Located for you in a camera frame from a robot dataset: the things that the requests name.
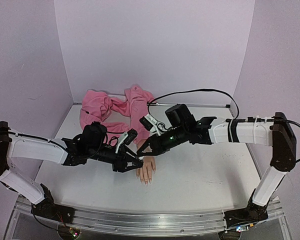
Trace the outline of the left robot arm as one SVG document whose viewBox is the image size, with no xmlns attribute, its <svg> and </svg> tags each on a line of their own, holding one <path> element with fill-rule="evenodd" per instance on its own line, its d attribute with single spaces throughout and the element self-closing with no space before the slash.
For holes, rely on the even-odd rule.
<svg viewBox="0 0 300 240">
<path fill-rule="evenodd" d="M 107 144 L 108 130 L 100 122 L 86 125 L 72 139 L 47 139 L 13 132 L 6 121 L 0 122 L 0 182 L 31 202 L 31 213 L 63 224 L 73 222 L 75 209 L 56 204 L 51 191 L 42 183 L 23 175 L 13 158 L 48 161 L 66 167 L 84 165 L 88 160 L 108 163 L 112 170 L 125 173 L 141 168 L 143 161 L 128 145 L 137 137 L 131 129 L 124 132 L 116 145 Z"/>
</svg>

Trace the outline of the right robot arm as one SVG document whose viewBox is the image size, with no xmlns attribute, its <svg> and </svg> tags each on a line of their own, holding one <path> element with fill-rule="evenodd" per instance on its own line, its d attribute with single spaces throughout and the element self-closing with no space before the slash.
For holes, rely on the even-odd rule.
<svg viewBox="0 0 300 240">
<path fill-rule="evenodd" d="M 152 115 L 148 114 L 140 119 L 147 130 L 156 133 L 137 150 L 139 157 L 159 156 L 185 142 L 193 145 L 244 143 L 272 148 L 269 167 L 249 198 L 247 206 L 224 213 L 224 218 L 231 227 L 266 220 L 272 194 L 297 163 L 297 139 L 285 114 L 276 112 L 271 118 L 244 119 L 208 116 L 196 120 L 185 104 L 177 104 L 166 110 L 165 115 L 171 129 L 164 133 L 160 133 L 159 122 Z"/>
</svg>

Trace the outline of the mannequin hand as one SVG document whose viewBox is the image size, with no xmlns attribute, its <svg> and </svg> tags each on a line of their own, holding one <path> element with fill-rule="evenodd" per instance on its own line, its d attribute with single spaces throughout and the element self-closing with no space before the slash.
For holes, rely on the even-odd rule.
<svg viewBox="0 0 300 240">
<path fill-rule="evenodd" d="M 153 156 L 145 156 L 143 158 L 143 166 L 136 170 L 136 177 L 142 184 L 148 186 L 153 179 L 153 174 L 156 172 L 156 162 Z"/>
</svg>

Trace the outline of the pink hoodie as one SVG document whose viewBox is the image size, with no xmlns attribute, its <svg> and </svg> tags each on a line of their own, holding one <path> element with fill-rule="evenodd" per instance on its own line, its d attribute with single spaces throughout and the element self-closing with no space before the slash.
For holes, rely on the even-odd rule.
<svg viewBox="0 0 300 240">
<path fill-rule="evenodd" d="M 81 104 L 80 126 L 83 129 L 93 122 L 100 122 L 106 126 L 110 138 L 134 129 L 137 137 L 133 142 L 138 144 L 150 135 L 140 119 L 148 114 L 147 103 L 153 99 L 152 93 L 137 84 L 125 89 L 123 97 L 109 95 L 104 91 L 88 90 Z"/>
</svg>

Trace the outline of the aluminium front rail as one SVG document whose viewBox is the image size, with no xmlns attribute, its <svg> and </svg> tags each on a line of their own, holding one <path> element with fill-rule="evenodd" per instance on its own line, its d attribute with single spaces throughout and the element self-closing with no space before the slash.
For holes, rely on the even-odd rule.
<svg viewBox="0 0 300 240">
<path fill-rule="evenodd" d="M 244 219 L 242 209 L 214 210 L 185 213 L 124 213 L 104 210 L 73 208 L 48 203 L 43 207 L 32 206 L 24 197 L 19 197 L 10 216 L 5 236 L 12 237 L 21 213 L 33 218 L 97 233 L 136 237 L 199 236 L 211 233 L 229 234 L 259 230 L 278 220 L 279 237 L 290 240 L 292 235 L 281 202 L 270 201 L 263 216 L 254 220 Z"/>
</svg>

